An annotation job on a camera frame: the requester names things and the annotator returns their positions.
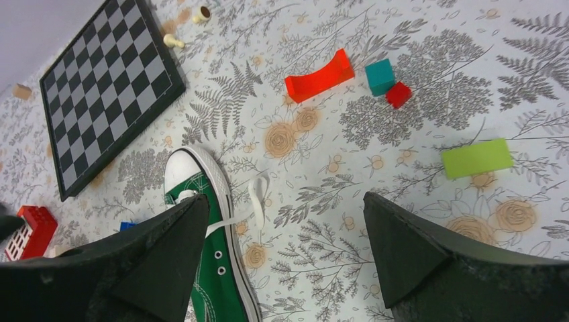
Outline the green canvas sneaker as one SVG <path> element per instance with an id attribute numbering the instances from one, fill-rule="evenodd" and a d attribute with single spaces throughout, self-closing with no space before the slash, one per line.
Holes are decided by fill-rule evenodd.
<path id="1" fill-rule="evenodd" d="M 234 213 L 229 183 L 214 157 L 197 146 L 181 147 L 166 162 L 166 206 L 173 207 L 197 194 L 207 197 L 209 222 L 191 291 L 196 319 L 261 321 L 261 310 L 238 258 L 238 238 L 232 230 L 248 216 Z"/>

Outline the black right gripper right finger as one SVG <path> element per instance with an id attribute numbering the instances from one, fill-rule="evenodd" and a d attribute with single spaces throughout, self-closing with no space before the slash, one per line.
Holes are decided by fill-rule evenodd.
<path id="1" fill-rule="evenodd" d="M 368 192 L 378 283 L 396 321 L 567 321 L 568 263 L 490 246 Z"/>

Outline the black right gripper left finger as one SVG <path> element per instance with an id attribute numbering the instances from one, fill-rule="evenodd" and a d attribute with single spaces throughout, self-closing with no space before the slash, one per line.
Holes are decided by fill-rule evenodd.
<path id="1" fill-rule="evenodd" d="M 205 195 L 55 258 L 1 265 L 2 321 L 183 321 L 209 221 Z"/>

